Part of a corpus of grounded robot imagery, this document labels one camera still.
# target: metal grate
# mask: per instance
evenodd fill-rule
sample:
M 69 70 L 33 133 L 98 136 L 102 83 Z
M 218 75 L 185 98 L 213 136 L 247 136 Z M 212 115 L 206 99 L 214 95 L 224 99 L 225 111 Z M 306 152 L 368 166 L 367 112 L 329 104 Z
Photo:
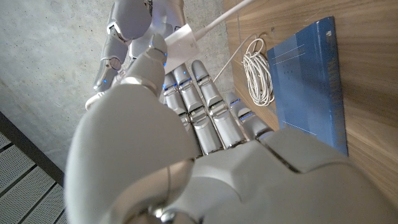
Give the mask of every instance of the metal grate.
M 64 207 L 62 187 L 57 184 L 22 223 L 53 224 Z
M 10 140 L 0 133 L 0 149 L 10 144 Z
M 55 183 L 36 167 L 0 198 L 0 223 L 18 223 Z
M 10 186 L 35 163 L 16 146 L 0 153 L 0 192 Z
M 68 224 L 67 214 L 64 212 L 56 224 Z

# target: wooden table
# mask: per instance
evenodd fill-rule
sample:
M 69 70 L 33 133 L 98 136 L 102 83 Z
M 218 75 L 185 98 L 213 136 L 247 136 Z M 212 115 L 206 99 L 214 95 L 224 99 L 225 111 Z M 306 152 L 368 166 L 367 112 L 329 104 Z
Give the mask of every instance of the wooden table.
M 224 0 L 224 9 L 240 1 Z M 257 0 L 226 21 L 229 51 L 252 33 L 265 33 L 270 49 L 327 16 L 335 17 L 349 157 L 398 206 L 397 1 Z M 236 93 L 276 130 L 275 103 L 251 100 L 242 53 L 232 62 Z

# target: blue book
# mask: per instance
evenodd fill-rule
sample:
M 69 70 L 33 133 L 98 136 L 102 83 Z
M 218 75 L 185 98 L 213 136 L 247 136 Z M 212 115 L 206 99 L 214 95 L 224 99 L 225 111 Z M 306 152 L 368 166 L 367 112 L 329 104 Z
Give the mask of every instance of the blue book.
M 333 17 L 267 51 L 280 128 L 297 128 L 348 155 Z

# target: humanoid robot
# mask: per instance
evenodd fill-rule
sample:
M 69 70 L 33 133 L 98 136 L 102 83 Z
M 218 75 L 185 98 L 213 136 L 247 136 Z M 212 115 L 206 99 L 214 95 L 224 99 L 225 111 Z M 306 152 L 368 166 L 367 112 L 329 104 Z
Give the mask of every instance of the humanoid robot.
M 193 78 L 185 64 L 165 74 L 164 38 L 184 25 L 182 9 L 115 2 L 102 94 L 68 157 L 70 223 L 398 223 L 348 158 L 298 130 L 273 132 L 233 93 L 224 100 L 200 61 Z

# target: white wire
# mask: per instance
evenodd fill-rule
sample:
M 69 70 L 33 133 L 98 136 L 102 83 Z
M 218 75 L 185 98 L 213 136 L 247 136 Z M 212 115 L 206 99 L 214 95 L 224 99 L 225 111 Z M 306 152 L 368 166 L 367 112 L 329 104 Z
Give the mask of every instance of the white wire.
M 215 19 L 213 22 L 205 26 L 204 28 L 198 30 L 195 32 L 194 36 L 196 41 L 201 39 L 205 34 L 207 34 L 212 28 L 216 27 L 218 24 L 223 22 L 226 18 L 228 18 L 230 15 L 237 13 L 239 10 L 242 8 L 246 7 L 248 4 L 254 2 L 255 0 L 243 0 L 239 4 L 235 5 L 232 7 L 230 10 L 224 12 L 222 15 L 220 15 L 217 19 Z
M 221 69 L 219 74 L 217 74 L 214 82 L 217 81 L 218 77 L 220 77 L 228 64 L 231 63 L 232 59 L 242 46 L 254 35 L 256 38 L 249 44 L 246 53 L 243 55 L 242 63 L 246 73 L 246 78 L 248 79 L 249 93 L 253 102 L 258 106 L 268 106 L 272 101 L 274 101 L 275 97 L 271 82 L 271 74 L 269 73 L 268 61 L 260 54 L 266 43 L 262 38 L 257 38 L 256 34 L 250 35 L 242 42 L 225 66 Z M 261 42 L 261 47 L 257 52 L 255 52 L 258 42 Z

